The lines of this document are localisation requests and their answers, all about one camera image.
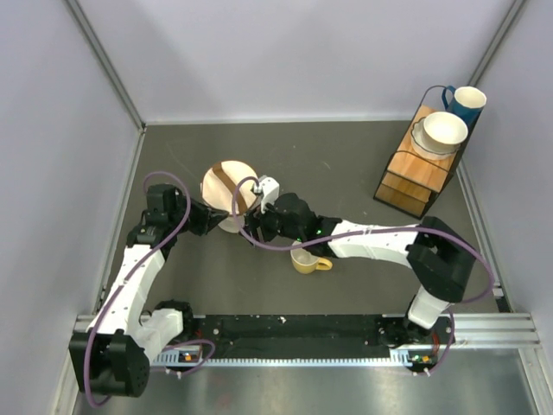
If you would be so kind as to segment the cream round laundry bag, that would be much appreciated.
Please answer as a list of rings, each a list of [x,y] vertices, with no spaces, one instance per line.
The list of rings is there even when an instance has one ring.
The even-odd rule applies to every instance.
[[[238,191],[235,203],[233,192],[246,177],[257,178],[254,169],[247,163],[226,160],[215,163],[204,175],[200,184],[202,200],[212,208],[224,210],[229,218],[219,223],[228,233],[238,233],[244,225],[244,213],[253,206],[256,196],[244,184]]]

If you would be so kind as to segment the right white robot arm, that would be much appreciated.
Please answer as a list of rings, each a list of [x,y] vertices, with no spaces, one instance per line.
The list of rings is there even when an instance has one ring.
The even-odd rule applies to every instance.
[[[250,192],[258,205],[246,212],[244,230],[257,246],[269,249],[275,237],[282,237],[292,240],[293,252],[382,260],[411,269],[420,288],[403,321],[404,338],[425,341],[442,312],[462,301],[475,259],[470,245],[442,220],[382,227],[318,215],[297,194],[281,193],[268,176],[254,180]]]

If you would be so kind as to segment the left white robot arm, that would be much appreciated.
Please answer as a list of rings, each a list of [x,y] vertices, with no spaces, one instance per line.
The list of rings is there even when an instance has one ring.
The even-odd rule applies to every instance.
[[[88,398],[142,395],[151,363],[173,340],[188,342],[196,323],[187,303],[167,301],[143,322],[150,288],[179,234],[203,236],[228,217],[172,184],[148,187],[146,208],[126,240],[111,290],[88,327],[73,333],[69,353],[79,390]]]

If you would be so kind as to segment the yellow mug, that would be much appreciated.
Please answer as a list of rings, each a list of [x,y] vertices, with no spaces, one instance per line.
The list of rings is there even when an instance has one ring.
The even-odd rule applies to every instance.
[[[304,249],[292,250],[290,257],[294,269],[304,275],[315,271],[330,271],[333,268],[329,259],[317,257]]]

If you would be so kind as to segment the white scalloped plate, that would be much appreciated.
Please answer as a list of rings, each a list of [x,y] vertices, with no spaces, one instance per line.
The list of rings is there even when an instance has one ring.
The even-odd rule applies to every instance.
[[[411,146],[415,152],[424,159],[430,161],[440,161],[444,160],[450,156],[455,155],[459,151],[459,146],[454,146],[451,149],[445,150],[432,150],[431,145],[427,144],[423,136],[423,121],[425,118],[422,118],[416,121],[411,130]]]

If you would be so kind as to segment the white bowl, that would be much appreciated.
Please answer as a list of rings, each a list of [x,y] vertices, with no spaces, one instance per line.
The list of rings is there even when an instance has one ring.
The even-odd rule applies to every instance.
[[[435,153],[456,150],[468,136],[464,121],[449,112],[433,112],[423,120],[423,146]]]

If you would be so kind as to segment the blue mug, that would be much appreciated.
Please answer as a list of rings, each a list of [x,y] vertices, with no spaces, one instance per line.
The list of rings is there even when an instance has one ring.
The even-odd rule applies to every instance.
[[[487,96],[473,86],[445,86],[442,104],[446,112],[461,118],[472,129],[487,103]]]

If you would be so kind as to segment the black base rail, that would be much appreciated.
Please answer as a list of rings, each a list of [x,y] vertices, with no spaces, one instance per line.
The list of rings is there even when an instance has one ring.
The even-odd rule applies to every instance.
[[[363,354],[400,346],[445,346],[451,322],[440,317],[422,329],[403,316],[383,315],[207,315],[184,317],[184,331],[172,342],[209,339],[222,356],[284,352],[309,356],[327,348]]]

